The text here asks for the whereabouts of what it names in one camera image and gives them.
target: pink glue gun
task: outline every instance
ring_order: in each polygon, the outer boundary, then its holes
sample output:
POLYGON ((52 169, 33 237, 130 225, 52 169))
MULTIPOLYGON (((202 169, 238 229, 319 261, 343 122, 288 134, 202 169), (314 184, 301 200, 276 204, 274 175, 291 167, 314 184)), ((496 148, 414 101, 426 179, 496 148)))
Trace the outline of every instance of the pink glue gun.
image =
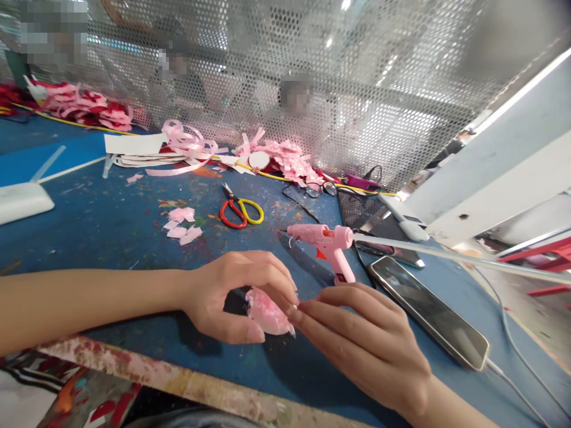
POLYGON ((330 263, 335 272, 335 284, 355 282, 355 275, 343 254, 343 250, 353 243, 353 231, 350 228, 335 226, 335 230, 330 230, 325 225, 293 225, 284 232, 297 241, 307 242, 317 248, 315 258, 330 263))

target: phone screen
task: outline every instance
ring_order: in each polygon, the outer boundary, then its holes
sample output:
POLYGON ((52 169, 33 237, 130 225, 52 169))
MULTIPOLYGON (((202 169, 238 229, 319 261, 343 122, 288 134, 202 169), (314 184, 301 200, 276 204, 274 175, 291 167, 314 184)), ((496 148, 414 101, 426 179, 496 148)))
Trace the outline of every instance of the phone screen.
POLYGON ((370 269, 381 285, 454 358, 475 370, 484 368, 490 345, 479 331, 390 257, 377 260, 370 269))

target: person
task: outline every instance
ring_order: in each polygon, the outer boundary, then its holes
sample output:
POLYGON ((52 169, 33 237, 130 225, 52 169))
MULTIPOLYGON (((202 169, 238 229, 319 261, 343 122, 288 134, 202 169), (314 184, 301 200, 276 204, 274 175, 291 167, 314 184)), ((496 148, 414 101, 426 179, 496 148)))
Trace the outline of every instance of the person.
POLYGON ((171 310, 184 311, 201 333, 220 341, 262 343, 255 321, 223 311, 227 294, 245 285, 268 293, 339 371, 413 427, 496 426, 431 373, 406 313, 387 296, 340 284, 300 302, 286 266, 265 251, 227 253, 188 271, 71 269, 1 277, 0 355, 171 310))

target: glue gun trigger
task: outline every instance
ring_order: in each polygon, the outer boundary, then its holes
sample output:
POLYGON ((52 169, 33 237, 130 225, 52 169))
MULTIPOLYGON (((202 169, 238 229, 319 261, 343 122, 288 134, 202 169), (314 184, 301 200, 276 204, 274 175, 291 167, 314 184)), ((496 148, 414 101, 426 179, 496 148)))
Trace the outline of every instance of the glue gun trigger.
POLYGON ((327 257, 325 257, 325 255, 321 251, 319 251, 318 248, 317 248, 317 256, 315 256, 315 260, 317 259, 327 260, 327 257))

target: charging cable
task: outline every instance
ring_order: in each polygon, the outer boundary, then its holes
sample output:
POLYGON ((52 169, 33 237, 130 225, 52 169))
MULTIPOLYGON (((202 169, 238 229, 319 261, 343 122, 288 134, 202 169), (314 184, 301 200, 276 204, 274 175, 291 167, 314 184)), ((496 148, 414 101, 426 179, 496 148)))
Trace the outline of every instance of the charging cable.
POLYGON ((513 390, 519 395, 519 398, 522 399, 522 401, 529 407, 529 409, 535 414, 537 419, 539 419, 546 428, 551 428, 551 426, 546 422, 545 419, 543 419, 543 417, 539 414, 539 412, 537 412, 535 407, 528 401, 527 398, 525 398, 524 394, 519 390, 516 384, 513 383, 509 377, 506 376, 506 374, 502 371, 501 368, 499 368, 492 360, 489 359, 486 362, 486 365, 490 368, 490 370, 492 370, 492 372, 494 372, 503 380, 505 380, 506 383, 513 388, 513 390))
POLYGON ((482 274, 482 272, 480 272, 480 270, 474 266, 474 269, 480 274, 480 276, 484 279, 484 281, 486 281, 486 283, 490 286, 490 288, 492 289, 492 291, 494 292, 494 295, 496 297, 496 299, 498 300, 498 303, 500 304, 500 312, 501 312, 501 321, 502 324, 504 326, 504 330, 506 331, 506 337, 507 340, 509 341, 510 345, 512 346, 512 349, 515 351, 515 353, 517 354, 517 356, 519 357, 519 359, 522 361, 522 363, 528 368, 528 370, 531 372, 531 374, 537 379, 537 381, 541 384, 541 386, 543 386, 543 388, 547 391, 547 393, 551 396, 551 398, 553 399, 553 401, 555 401, 555 403, 557 403, 557 405, 559 406, 559 408, 561 408, 561 410, 563 411, 563 413, 565 413, 565 415, 567 416, 567 418, 571 419, 571 415, 569 415, 569 412, 567 412, 567 410, 565 410, 565 408, 563 407, 563 404, 561 404, 561 402, 557 399, 557 397, 555 397, 555 394, 553 393, 553 391, 545 384, 545 382, 539 377, 539 375, 535 372, 535 370, 529 365, 528 361, 523 357, 522 353, 520 352, 519 348, 516 346, 516 344, 513 341, 512 338, 512 334, 510 333, 510 329, 508 327, 507 324, 507 316, 506 316, 506 310, 504 309, 504 304, 501 300, 500 295, 498 294, 498 292, 496 291, 496 289, 494 288, 494 286, 488 281, 488 279, 482 274))

